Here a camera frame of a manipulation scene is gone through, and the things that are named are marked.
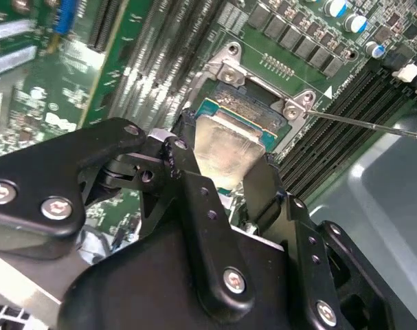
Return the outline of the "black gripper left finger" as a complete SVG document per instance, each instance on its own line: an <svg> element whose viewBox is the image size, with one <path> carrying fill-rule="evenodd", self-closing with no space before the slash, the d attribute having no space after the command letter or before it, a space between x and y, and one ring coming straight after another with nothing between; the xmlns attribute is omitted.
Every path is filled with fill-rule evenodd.
<svg viewBox="0 0 417 330"><path fill-rule="evenodd" d="M76 256L87 210L124 188L141 194L141 241L177 224L196 294L233 323L255 302L248 267L211 179L194 156L196 121L147 133L111 118L0 157L0 275L59 296L85 270Z"/></svg>

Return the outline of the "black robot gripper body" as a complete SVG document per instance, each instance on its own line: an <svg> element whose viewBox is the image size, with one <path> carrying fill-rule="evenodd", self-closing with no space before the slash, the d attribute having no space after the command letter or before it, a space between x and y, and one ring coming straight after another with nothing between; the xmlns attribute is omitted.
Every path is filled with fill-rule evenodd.
<svg viewBox="0 0 417 330"><path fill-rule="evenodd" d="M309 329L291 301L286 252L234 228L256 287L254 308L231 329ZM89 267L68 289L60 329L224 329L201 306L176 223Z"/></svg>

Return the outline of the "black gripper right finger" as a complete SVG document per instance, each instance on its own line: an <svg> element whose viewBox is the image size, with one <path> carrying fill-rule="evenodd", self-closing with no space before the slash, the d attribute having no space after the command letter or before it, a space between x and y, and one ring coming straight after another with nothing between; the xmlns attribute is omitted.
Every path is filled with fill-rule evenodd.
<svg viewBox="0 0 417 330"><path fill-rule="evenodd" d="M244 178L249 220L286 253L288 315L294 329L415 329L416 319L350 237L315 225L287 192L271 154Z"/></svg>

